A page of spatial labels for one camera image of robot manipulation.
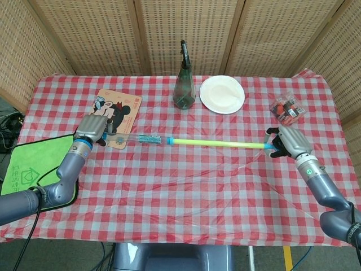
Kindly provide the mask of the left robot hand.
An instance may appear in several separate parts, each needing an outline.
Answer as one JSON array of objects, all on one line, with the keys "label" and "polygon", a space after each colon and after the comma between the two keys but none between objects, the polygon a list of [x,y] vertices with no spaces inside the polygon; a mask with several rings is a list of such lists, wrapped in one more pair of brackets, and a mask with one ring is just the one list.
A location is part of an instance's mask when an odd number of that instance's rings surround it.
[{"label": "left robot hand", "polygon": [[112,127],[112,123],[106,116],[85,115],[75,131],[74,139],[82,139],[91,145],[97,143],[105,147],[107,142],[103,134],[108,133],[109,127]]}]

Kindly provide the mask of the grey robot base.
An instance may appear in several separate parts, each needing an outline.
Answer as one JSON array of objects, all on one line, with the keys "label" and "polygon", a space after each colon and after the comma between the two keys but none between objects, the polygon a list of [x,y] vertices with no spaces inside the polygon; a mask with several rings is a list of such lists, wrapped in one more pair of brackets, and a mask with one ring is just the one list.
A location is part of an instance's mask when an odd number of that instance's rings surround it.
[{"label": "grey robot base", "polygon": [[116,243],[112,271],[234,271],[232,246]]}]

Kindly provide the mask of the green microfibre cloth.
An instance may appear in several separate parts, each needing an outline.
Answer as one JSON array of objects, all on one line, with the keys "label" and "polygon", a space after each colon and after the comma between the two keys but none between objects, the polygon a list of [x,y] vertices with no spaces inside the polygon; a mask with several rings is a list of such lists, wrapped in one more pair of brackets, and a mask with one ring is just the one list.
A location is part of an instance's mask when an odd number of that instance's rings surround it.
[{"label": "green microfibre cloth", "polygon": [[[12,152],[0,196],[58,182],[57,168],[73,141],[74,135],[69,134],[17,145]],[[39,211],[44,212],[69,206],[74,203],[77,194],[78,180],[70,202],[60,207]]]}]

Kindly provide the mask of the cartoon girl mouse pad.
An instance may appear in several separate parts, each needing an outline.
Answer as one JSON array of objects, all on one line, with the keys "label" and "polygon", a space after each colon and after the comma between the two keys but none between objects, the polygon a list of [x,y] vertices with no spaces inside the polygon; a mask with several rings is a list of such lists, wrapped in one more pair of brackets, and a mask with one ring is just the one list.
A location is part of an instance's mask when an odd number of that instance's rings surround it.
[{"label": "cartoon girl mouse pad", "polygon": [[113,90],[100,89],[94,99],[91,114],[106,116],[107,136],[130,134],[142,97]]}]

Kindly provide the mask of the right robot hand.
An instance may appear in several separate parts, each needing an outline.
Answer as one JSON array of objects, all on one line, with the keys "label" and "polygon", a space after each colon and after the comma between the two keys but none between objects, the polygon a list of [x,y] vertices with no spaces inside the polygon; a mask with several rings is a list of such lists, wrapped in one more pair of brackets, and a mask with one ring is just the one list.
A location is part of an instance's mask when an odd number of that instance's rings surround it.
[{"label": "right robot hand", "polygon": [[275,159],[288,156],[296,160],[301,155],[310,155],[312,146],[305,135],[298,129],[290,126],[280,126],[278,128],[268,128],[266,130],[266,139],[268,141],[270,135],[276,135],[272,140],[274,152],[269,157]]}]

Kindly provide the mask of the white paper plate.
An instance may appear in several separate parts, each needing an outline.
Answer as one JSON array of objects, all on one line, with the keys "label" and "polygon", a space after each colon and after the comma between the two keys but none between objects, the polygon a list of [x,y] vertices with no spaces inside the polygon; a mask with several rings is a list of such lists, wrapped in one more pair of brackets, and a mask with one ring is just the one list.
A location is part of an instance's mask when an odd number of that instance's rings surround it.
[{"label": "white paper plate", "polygon": [[237,112],[245,102],[242,85],[235,78],[225,75],[204,80],[200,86],[199,97],[207,109],[223,115]]}]

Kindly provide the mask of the green plastic bottle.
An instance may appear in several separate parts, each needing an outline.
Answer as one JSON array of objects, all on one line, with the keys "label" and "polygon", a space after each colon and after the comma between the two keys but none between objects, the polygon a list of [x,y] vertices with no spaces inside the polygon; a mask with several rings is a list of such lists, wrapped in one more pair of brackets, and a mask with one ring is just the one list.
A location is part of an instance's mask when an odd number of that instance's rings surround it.
[{"label": "green plastic bottle", "polygon": [[185,40],[181,40],[180,45],[183,60],[173,91],[173,101],[179,109],[187,110],[194,104],[196,92],[187,43]]}]

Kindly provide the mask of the red checked tablecloth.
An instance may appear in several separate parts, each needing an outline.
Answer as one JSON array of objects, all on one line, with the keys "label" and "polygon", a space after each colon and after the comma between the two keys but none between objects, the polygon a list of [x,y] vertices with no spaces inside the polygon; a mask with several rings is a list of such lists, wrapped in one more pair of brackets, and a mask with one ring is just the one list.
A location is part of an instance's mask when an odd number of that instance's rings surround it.
[{"label": "red checked tablecloth", "polygon": [[[172,100],[173,76],[66,76],[40,79],[20,143],[71,134],[100,89],[142,97],[133,132],[262,142],[279,125],[270,105],[291,92],[304,106],[296,122],[342,194],[361,209],[361,191],[330,87],[305,70],[291,78],[241,77],[242,108],[230,115],[197,100],[187,111]],[[128,144],[95,145],[80,174],[77,200],[0,227],[0,242],[26,238],[105,242],[180,242],[253,246],[341,246],[326,236],[325,208],[288,157],[260,150]]]}]

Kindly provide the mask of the woven folding screen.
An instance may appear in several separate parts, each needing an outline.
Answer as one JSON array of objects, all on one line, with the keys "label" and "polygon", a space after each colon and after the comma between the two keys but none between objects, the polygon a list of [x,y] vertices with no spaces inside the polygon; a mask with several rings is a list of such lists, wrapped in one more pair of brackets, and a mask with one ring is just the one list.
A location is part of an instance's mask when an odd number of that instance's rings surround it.
[{"label": "woven folding screen", "polygon": [[0,98],[28,108],[38,80],[322,75],[361,159],[361,0],[0,0]]}]

